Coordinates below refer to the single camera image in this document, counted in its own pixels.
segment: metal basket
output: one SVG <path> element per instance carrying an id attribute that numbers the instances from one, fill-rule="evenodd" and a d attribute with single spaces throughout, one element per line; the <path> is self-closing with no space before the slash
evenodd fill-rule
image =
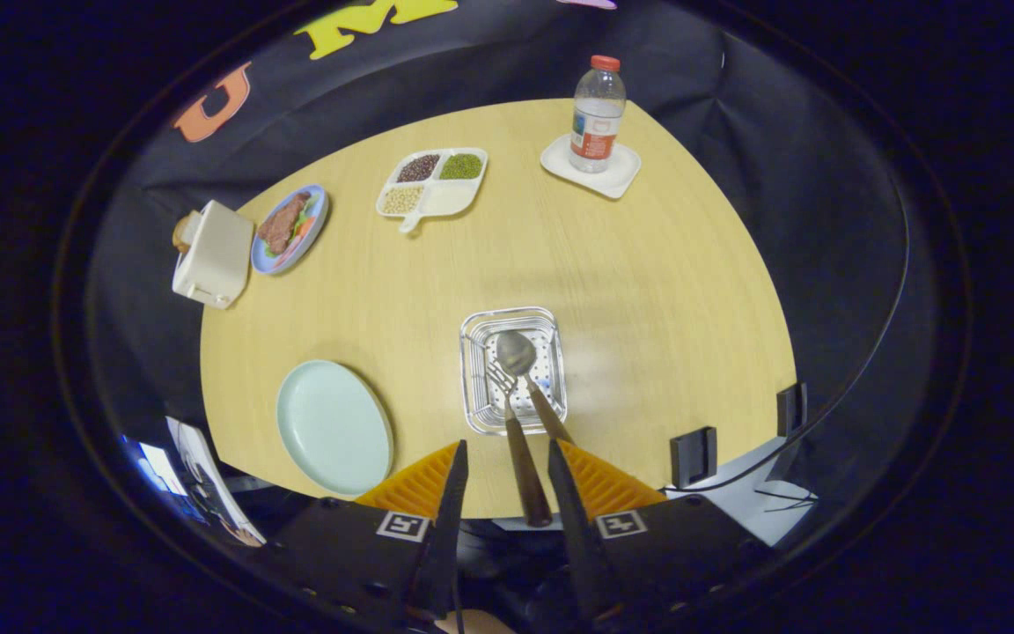
<path id="1" fill-rule="evenodd" d="M 506 395 L 487 376 L 487 366 L 496 358 L 496 341 L 499 334 L 506 331 L 518 331 L 534 343 L 537 357 L 530 368 L 530 377 L 542 389 L 559 420 L 566 421 L 569 406 L 558 323 L 549 310 L 526 306 L 477 312 L 459 326 L 459 378 L 467 425 L 488 436 L 507 434 L 504 428 Z M 519 385 L 511 395 L 510 406 L 523 426 L 523 433 L 544 433 L 542 421 L 538 420 L 526 384 L 520 381 Z"/>

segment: soybean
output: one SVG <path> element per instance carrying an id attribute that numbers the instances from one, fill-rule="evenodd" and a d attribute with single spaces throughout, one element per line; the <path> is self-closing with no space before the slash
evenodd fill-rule
<path id="1" fill-rule="evenodd" d="M 423 186 L 417 188 L 394 188 L 385 194 L 385 201 L 382 201 L 382 213 L 400 216 L 400 214 L 410 213 L 417 206 L 417 201 L 422 200 Z"/>

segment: black clip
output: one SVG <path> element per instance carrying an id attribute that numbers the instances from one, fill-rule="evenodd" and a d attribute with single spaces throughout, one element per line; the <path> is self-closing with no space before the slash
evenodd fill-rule
<path id="1" fill-rule="evenodd" d="M 717 434 L 703 428 L 671 439 L 671 484 L 682 489 L 717 474 Z"/>
<path id="2" fill-rule="evenodd" d="M 808 422 L 808 384 L 794 383 L 777 394 L 777 435 L 788 437 Z"/>

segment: white toaster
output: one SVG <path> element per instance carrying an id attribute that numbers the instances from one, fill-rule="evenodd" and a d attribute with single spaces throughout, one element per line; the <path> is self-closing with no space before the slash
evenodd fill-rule
<path id="1" fill-rule="evenodd" d="M 190 249 L 177 257 L 170 289 L 214 308 L 229 308 L 249 281 L 252 221 L 209 201 L 190 216 L 182 240 Z"/>

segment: metal spoon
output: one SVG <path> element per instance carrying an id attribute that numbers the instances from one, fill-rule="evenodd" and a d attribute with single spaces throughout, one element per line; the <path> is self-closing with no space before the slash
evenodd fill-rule
<path id="1" fill-rule="evenodd" d="M 538 357 L 534 344 L 518 331 L 507 331 L 499 336 L 496 341 L 496 357 L 499 364 L 516 377 L 526 378 L 526 391 L 530 393 L 530 401 L 534 403 L 534 410 L 538 413 L 538 420 L 542 421 L 542 426 L 551 437 L 560 438 L 566 442 L 574 442 L 551 407 L 551 402 L 547 401 L 547 395 L 535 384 L 530 377 L 530 368 Z"/>
<path id="2" fill-rule="evenodd" d="M 538 479 L 538 469 L 523 436 L 523 426 L 518 424 L 515 411 L 510 408 L 510 395 L 518 385 L 518 377 L 510 376 L 502 365 L 491 362 L 488 364 L 488 378 L 504 394 L 504 426 L 507 428 L 510 461 L 515 469 L 515 486 L 523 506 L 523 517 L 527 525 L 549 525 L 553 521 L 551 502 L 547 501 L 547 494 L 542 491 L 542 481 Z"/>

